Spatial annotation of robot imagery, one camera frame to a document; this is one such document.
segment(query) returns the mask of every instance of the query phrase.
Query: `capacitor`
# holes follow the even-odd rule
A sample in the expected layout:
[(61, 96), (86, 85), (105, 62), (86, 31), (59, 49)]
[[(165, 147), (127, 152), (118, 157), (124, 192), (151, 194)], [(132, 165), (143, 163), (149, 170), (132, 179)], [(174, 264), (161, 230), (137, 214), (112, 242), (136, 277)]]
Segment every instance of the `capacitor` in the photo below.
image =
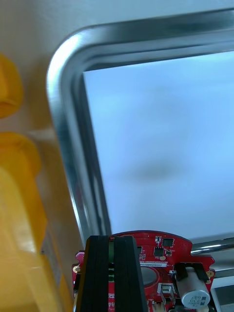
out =
[(188, 309), (204, 308), (210, 302), (206, 284), (200, 280), (194, 268), (187, 267), (188, 276), (176, 281), (182, 304)]

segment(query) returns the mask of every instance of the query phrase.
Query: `circular hole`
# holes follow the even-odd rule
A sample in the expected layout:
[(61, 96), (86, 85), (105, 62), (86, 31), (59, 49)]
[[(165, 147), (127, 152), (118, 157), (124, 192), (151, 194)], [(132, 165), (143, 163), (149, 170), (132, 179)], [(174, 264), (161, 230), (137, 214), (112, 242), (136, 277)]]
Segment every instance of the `circular hole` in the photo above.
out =
[(154, 270), (150, 268), (141, 267), (141, 273), (143, 278), (143, 284), (145, 286), (153, 284), (157, 281), (157, 273)]

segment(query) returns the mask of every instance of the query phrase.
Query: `red pcb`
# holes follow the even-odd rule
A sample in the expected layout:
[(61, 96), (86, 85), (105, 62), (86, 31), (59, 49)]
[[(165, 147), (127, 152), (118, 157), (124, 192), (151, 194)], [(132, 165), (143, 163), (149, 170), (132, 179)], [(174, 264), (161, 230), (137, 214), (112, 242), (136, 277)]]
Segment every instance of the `red pcb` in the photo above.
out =
[[(131, 235), (136, 240), (139, 253), (139, 261), (142, 270), (145, 295), (149, 311), (153, 312), (153, 305), (164, 302), (169, 297), (179, 298), (175, 284), (175, 264), (183, 263), (202, 264), (208, 276), (206, 287), (208, 292), (214, 279), (215, 272), (210, 266), (215, 262), (210, 256), (191, 255), (192, 242), (169, 233), (155, 231), (125, 232), (110, 237), (110, 241), (115, 236)], [(77, 268), (82, 267), (84, 252), (76, 255), (79, 265), (73, 265), (73, 283), (76, 280)], [(168, 287), (169, 291), (162, 292), (162, 287)], [(174, 307), (173, 300), (166, 300), (165, 310), (169, 311)], [(115, 284), (109, 281), (109, 312), (115, 311)]]

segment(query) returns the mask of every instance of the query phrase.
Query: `metal rod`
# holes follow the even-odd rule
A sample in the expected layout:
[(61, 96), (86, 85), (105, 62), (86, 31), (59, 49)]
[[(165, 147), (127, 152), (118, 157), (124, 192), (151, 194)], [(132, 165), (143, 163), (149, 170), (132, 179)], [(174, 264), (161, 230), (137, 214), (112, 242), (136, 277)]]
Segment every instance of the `metal rod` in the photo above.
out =
[(209, 254), (234, 249), (234, 237), (193, 244), (191, 254)]

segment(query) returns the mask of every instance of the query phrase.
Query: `yellow container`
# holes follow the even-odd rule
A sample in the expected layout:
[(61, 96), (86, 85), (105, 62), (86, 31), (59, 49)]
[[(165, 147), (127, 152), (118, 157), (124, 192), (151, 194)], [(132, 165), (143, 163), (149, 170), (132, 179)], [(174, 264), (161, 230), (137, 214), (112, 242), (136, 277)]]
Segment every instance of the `yellow container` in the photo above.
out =
[(22, 101), (23, 86), (17, 68), (0, 54), (0, 118), (13, 114)]
[(0, 134), (0, 312), (72, 311), (35, 176), (35, 145)]

